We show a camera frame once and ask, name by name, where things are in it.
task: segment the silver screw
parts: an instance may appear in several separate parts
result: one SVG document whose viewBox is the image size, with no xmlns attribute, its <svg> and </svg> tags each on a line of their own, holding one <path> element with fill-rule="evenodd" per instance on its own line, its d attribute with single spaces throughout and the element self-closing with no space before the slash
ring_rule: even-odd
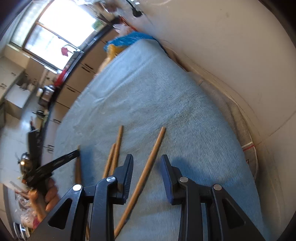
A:
<svg viewBox="0 0 296 241">
<path fill-rule="evenodd" d="M 220 191 L 220 190 L 222 190 L 222 186 L 220 184 L 215 184 L 214 189 L 217 191 Z"/>
<path fill-rule="evenodd" d="M 74 191 L 79 191 L 81 188 L 82 188 L 82 186 L 80 184 L 76 184 L 73 186 Z"/>
<path fill-rule="evenodd" d="M 182 182 L 182 183 L 186 183 L 186 182 L 188 182 L 188 178 L 187 177 L 180 177 L 180 182 Z"/>
<path fill-rule="evenodd" d="M 106 178 L 106 180 L 107 180 L 107 182 L 114 182 L 115 181 L 115 177 L 113 177 L 113 176 L 110 176 L 110 177 L 107 177 Z"/>
</svg>

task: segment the window pane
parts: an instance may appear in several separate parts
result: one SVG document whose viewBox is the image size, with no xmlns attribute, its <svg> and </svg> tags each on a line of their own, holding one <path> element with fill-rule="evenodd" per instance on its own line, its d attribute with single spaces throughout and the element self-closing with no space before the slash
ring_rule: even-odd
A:
<svg viewBox="0 0 296 241">
<path fill-rule="evenodd" d="M 52 34 L 43 27 L 37 25 L 31 34 L 25 49 L 38 55 L 40 58 L 46 60 L 59 69 L 63 69 L 73 55 L 68 52 L 68 56 L 62 55 L 61 48 L 67 45 L 62 39 Z M 68 50 L 73 52 L 73 48 L 66 46 Z"/>
<path fill-rule="evenodd" d="M 33 26 L 34 22 L 42 12 L 42 10 L 46 7 L 49 3 L 49 0 L 44 1 L 34 1 L 32 2 L 27 11 L 24 13 L 20 23 L 15 29 L 13 36 L 11 38 L 11 42 L 15 43 L 18 46 L 22 46 L 28 32 L 30 31 L 31 27 Z"/>
<path fill-rule="evenodd" d="M 77 47 L 94 31 L 92 24 L 95 21 L 95 18 L 70 0 L 55 0 L 39 20 Z"/>
</svg>

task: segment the tiled floor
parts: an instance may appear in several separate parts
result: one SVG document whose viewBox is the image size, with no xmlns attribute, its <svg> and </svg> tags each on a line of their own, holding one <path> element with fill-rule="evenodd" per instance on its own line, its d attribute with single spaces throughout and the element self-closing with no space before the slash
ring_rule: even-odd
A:
<svg viewBox="0 0 296 241">
<path fill-rule="evenodd" d="M 33 117 L 35 125 L 37 127 L 40 126 L 41 120 L 32 113 L 41 109 L 37 101 L 38 98 L 36 96 L 31 97 L 21 120 L 6 114 L 6 125 L 0 133 L 0 183 L 13 190 L 15 187 L 10 181 L 26 189 L 21 183 L 21 179 L 19 179 L 21 173 L 17 157 L 20 158 L 22 153 L 28 151 L 27 132 L 30 131 L 30 118 Z M 17 221 L 19 217 L 15 213 L 16 203 L 13 192 L 12 195 L 9 195 L 9 202 L 12 219 Z"/>
</svg>

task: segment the human hand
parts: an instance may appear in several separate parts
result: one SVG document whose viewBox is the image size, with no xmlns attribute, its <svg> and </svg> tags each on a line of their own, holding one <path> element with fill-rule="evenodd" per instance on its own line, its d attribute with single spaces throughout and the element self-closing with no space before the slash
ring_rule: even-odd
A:
<svg viewBox="0 0 296 241">
<path fill-rule="evenodd" d="M 59 195 L 57 194 L 57 187 L 55 185 L 55 182 L 53 179 L 49 179 L 48 180 L 48 192 L 45 195 L 45 202 L 47 203 L 45 211 L 48 213 L 50 212 L 55 205 L 57 205 L 57 203 L 59 202 Z M 32 203 L 33 208 L 36 210 L 37 212 L 37 217 L 38 217 L 38 221 L 41 222 L 44 219 L 44 216 L 42 215 L 42 213 L 40 213 L 38 210 L 39 208 L 37 208 L 37 199 L 38 199 L 38 191 L 37 190 L 31 190 L 29 191 L 29 197 Z"/>
</svg>

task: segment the window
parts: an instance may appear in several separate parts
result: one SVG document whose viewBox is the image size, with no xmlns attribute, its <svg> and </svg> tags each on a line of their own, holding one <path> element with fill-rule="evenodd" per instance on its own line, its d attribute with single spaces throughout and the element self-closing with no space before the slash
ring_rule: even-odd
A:
<svg viewBox="0 0 296 241">
<path fill-rule="evenodd" d="M 28 8 L 11 42 L 47 65 L 63 69 L 73 52 L 95 31 L 93 26 L 101 28 L 104 24 L 73 0 L 44 1 L 33 2 Z"/>
</svg>

